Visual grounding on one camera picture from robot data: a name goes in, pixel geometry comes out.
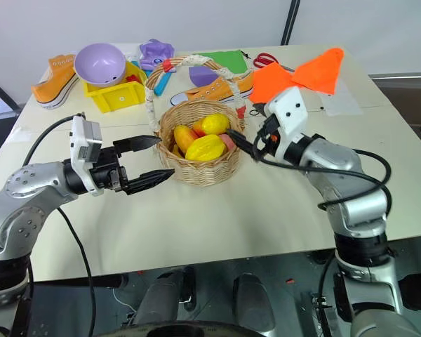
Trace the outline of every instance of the red plastic piece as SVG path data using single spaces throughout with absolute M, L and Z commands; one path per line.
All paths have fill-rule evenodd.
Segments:
M 239 107 L 236 109 L 237 111 L 237 115 L 239 116 L 240 119 L 245 117 L 245 111 L 246 111 L 246 106 L 243 107 Z
M 131 76 L 126 77 L 126 81 L 127 82 L 137 81 L 140 84 L 142 84 L 142 82 L 140 81 L 140 79 L 137 76 L 135 76 L 134 74 L 132 74 Z
M 163 67 L 163 72 L 169 72 L 170 70 L 173 69 L 173 65 L 171 64 L 171 61 L 169 58 L 162 62 L 162 67 Z

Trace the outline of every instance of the mango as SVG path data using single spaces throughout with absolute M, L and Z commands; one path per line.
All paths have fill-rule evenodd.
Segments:
M 196 121 L 194 125 L 192 126 L 192 130 L 195 131 L 198 137 L 203 137 L 206 135 L 206 133 L 203 130 L 203 120 L 204 120 L 204 117 Z
M 210 161 L 225 153 L 226 145 L 217 135 L 207 135 L 194 140 L 185 154 L 185 159 Z
M 173 154 L 176 154 L 179 158 L 184 158 L 183 155 L 180 152 L 180 148 L 178 147 L 178 144 L 174 144 L 173 149 L 171 150 Z
M 189 146 L 198 138 L 196 133 L 185 125 L 176 126 L 173 130 L 173 137 L 175 137 L 175 142 L 182 153 L 186 153 Z
M 229 128 L 229 118 L 225 114 L 210 114 L 204 117 L 201 128 L 206 135 L 220 135 Z

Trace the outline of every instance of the wicker basket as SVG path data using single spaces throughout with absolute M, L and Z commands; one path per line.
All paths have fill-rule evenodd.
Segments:
M 198 119 L 209 114 L 222 113 L 229 118 L 232 129 L 239 132 L 243 131 L 243 113 L 245 105 L 240 95 L 238 86 L 231 82 L 234 74 L 227 68 L 215 63 L 210 58 L 200 55 L 192 55 L 183 58 L 171 58 L 168 65 L 178 67 L 180 65 L 205 65 L 215 70 L 220 76 L 223 76 L 228 82 L 234 94 L 238 114 L 230 107 L 210 100 L 193 100 L 182 102 L 175 107 L 170 108 L 161 118 L 160 125 L 154 115 L 154 106 L 152 104 L 153 89 L 156 86 L 159 77 L 168 67 L 159 65 L 145 82 L 145 96 L 149 123 L 153 131 L 159 135 L 162 141 L 158 144 L 159 155 L 162 164 L 168 169 L 175 169 L 174 178 L 195 186 L 209 186 L 228 179 L 238 168 L 240 160 L 240 149 L 235 147 L 220 158 L 212 161 L 191 161 L 179 158 L 170 150 L 175 142 L 173 129 L 175 126 L 183 124 L 192 127 L 192 124 Z

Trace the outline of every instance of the black cable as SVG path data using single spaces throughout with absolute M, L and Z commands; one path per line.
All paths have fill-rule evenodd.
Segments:
M 324 306 L 323 306 L 323 288 L 324 288 L 324 280 L 326 279 L 326 274 L 328 273 L 330 264 L 332 263 L 333 259 L 335 257 L 335 251 L 333 251 L 329 257 L 328 260 L 326 261 L 326 263 L 324 263 L 323 266 L 323 271 L 321 272 L 320 275 L 320 280 L 318 283 L 318 293 L 317 293 L 317 299 L 316 299 L 316 304 L 318 305 L 318 309 L 320 312 L 320 323 L 321 323 L 321 333 L 324 334 L 326 336 L 325 331 L 330 331 L 329 329 L 329 324 L 328 324 L 328 320 L 326 319 L 326 316 L 324 315 Z
M 81 251 L 81 256 L 83 257 L 84 266 L 86 267 L 87 272 L 87 280 L 89 283 L 89 291 L 91 293 L 91 300 L 92 300 L 92 317 L 91 317 L 91 325 L 89 326 L 89 333 L 88 336 L 92 337 L 93 335 L 93 328 L 95 326 L 95 318 L 97 315 L 97 303 L 95 302 L 95 289 L 93 288 L 93 279 L 91 274 L 91 268 L 89 267 L 89 262 L 87 260 L 86 252 L 84 251 L 83 244 L 81 243 L 81 240 L 78 238 L 78 235 L 76 235 L 75 230 L 73 229 L 72 224 L 70 223 L 69 218 L 64 213 L 64 211 L 58 207 L 56 208 L 59 213 L 61 213 L 61 216 L 64 218 L 65 222 L 67 223 L 67 226 L 69 226 L 70 232 L 72 232 L 73 238 L 75 238 L 76 243 L 78 244 L 79 250 Z
M 392 194 L 390 193 L 390 190 L 388 189 L 388 187 L 382 188 L 382 191 L 384 191 L 385 196 L 387 198 L 387 210 L 385 211 L 385 214 L 388 216 L 390 214 L 390 211 L 392 210 L 392 203 L 393 203 Z
M 258 116 L 260 114 L 260 111 L 257 111 L 256 109 L 252 109 L 252 110 L 250 110 L 249 114 L 250 114 L 250 116 L 256 117 L 256 116 Z
M 34 142 L 33 146 L 31 146 L 31 149 L 29 149 L 27 156 L 25 157 L 25 160 L 23 161 L 23 165 L 28 165 L 29 161 L 31 159 L 31 157 L 33 157 L 34 151 L 36 151 L 36 148 L 39 146 L 39 144 L 41 143 L 41 141 L 56 127 L 58 127 L 59 125 L 65 123 L 66 121 L 71 121 L 73 120 L 73 117 L 75 116 L 83 116 L 82 114 L 76 114 L 74 116 L 68 116 L 65 117 L 63 119 L 60 119 L 59 121 L 55 122 L 54 124 L 51 124 L 43 133 L 41 133 L 41 135 L 36 139 L 36 141 Z
M 328 269 L 330 266 L 330 263 L 335 257 L 335 251 L 333 251 L 329 257 L 326 263 L 324 263 L 323 271 L 321 272 L 320 281 L 318 283 L 318 297 L 323 297 L 323 287 L 324 287 L 324 279 L 326 278 L 326 274 L 328 273 Z
M 76 114 L 76 115 L 73 115 L 73 116 L 68 116 L 68 117 L 65 117 L 63 119 L 60 119 L 59 121 L 50 125 L 43 133 L 41 133 L 41 135 L 34 141 L 34 144 L 33 144 L 33 146 L 31 146 L 31 149 L 29 149 L 29 152 L 28 152 L 27 156 L 25 157 L 25 160 L 23 161 L 22 166 L 26 166 L 26 165 L 29 164 L 29 161 L 31 160 L 34 152 L 36 151 L 36 148 L 39 146 L 41 141 L 54 128 L 56 128 L 59 125 L 65 123 L 66 121 L 73 120 L 74 116 L 83 116 L 83 114 Z M 87 278 L 88 278 L 88 283 L 89 283 L 89 290 L 90 290 L 90 293 L 91 293 L 91 304 L 92 304 L 91 325 L 89 326 L 89 332 L 88 332 L 88 336 L 91 337 L 93 335 L 93 329 L 95 327 L 95 319 L 96 319 L 96 315 L 97 315 L 97 303 L 96 303 L 96 300 L 95 300 L 95 289 L 93 288 L 93 279 L 92 279 L 92 274 L 91 274 L 91 268 L 89 266 L 89 262 L 88 262 L 88 259 L 87 259 L 87 256 L 86 256 L 86 252 L 84 251 L 83 244 L 81 243 L 81 240 L 78 238 L 78 235 L 76 235 L 76 232 L 75 232 L 72 224 L 70 223 L 70 219 L 67 217 L 67 215 L 64 213 L 64 211 L 60 207 L 58 207 L 57 210 L 58 210 L 58 212 L 60 212 L 61 216 L 64 218 L 65 222 L 67 223 L 67 226 L 70 229 L 70 232 L 72 233 L 76 243 L 78 244 L 79 250 L 81 251 L 81 256 L 83 258 L 84 266 L 86 267 Z M 29 261 L 27 269 L 28 269 L 28 276 L 29 276 L 29 297 L 32 298 L 33 294 L 34 294 L 34 276 L 33 276 L 33 269 L 32 269 L 32 265 L 31 265 L 31 261 Z
M 261 161 L 264 164 L 268 164 L 268 165 L 272 165 L 272 166 L 277 166 L 277 167 L 281 167 L 283 169 L 290 169 L 290 170 L 296 170 L 296 171 L 302 171 L 302 172 L 322 172 L 322 173 L 334 173 L 334 174 L 341 174 L 341 175 L 345 175 L 345 176 L 354 176 L 360 179 L 364 179 L 367 181 L 370 181 L 372 183 L 374 183 L 375 185 L 363 192 L 359 192 L 356 194 L 353 194 L 352 196 L 349 197 L 345 197 L 345 198 L 341 198 L 341 199 L 336 199 L 336 200 L 329 200 L 329 201 L 325 201 L 325 202 L 321 202 L 320 204 L 318 204 L 318 207 L 322 210 L 326 210 L 327 206 L 330 205 L 335 205 L 335 204 L 341 204 L 342 202 L 346 202 L 349 200 L 353 200 L 353 199 L 357 199 L 360 197 L 364 197 L 368 194 L 371 194 L 377 190 L 383 189 L 385 192 L 385 196 L 388 198 L 388 196 L 391 196 L 391 194 L 389 193 L 389 190 L 387 189 L 387 187 L 385 186 L 385 184 L 388 182 L 388 180 L 390 179 L 391 175 L 392 175 L 392 168 L 391 166 L 388 164 L 388 162 L 383 159 L 382 157 L 378 156 L 377 154 L 373 154 L 371 152 L 367 152 L 367 151 L 362 151 L 362 150 L 357 150 L 359 151 L 359 154 L 364 154 L 364 155 L 368 155 L 369 157 L 373 157 L 375 159 L 377 159 L 376 157 L 380 158 L 380 162 L 382 164 L 384 164 L 385 166 L 385 177 L 382 181 L 379 181 L 373 177 L 370 177 L 364 173 L 359 173 L 356 171 L 347 171 L 347 170 L 336 170 L 333 168 L 323 168 L 323 167 L 311 167 L 311 166 L 296 166 L 296 165 L 290 165 L 290 164 L 282 164 L 282 163 L 278 163 L 275 161 L 270 161 L 267 160 L 263 157 L 261 157 L 259 155 L 259 150 L 258 150 L 258 143 L 260 140 L 260 136 L 257 134 L 253 143 L 253 155 L 255 160 Z M 387 211 L 389 211 L 389 209 L 391 209 L 391 199 L 389 200 L 390 205 L 387 205 Z
M 31 265 L 31 260 L 28 257 L 28 283 L 29 283 L 29 298 L 33 299 L 34 295 L 34 276 L 33 276 L 33 266 Z

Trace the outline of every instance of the green paper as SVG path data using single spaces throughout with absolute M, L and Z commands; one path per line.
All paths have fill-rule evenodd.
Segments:
M 215 51 L 213 53 L 200 53 L 199 55 L 212 58 L 216 63 L 226 67 L 234 74 L 242 74 L 248 69 L 240 51 Z

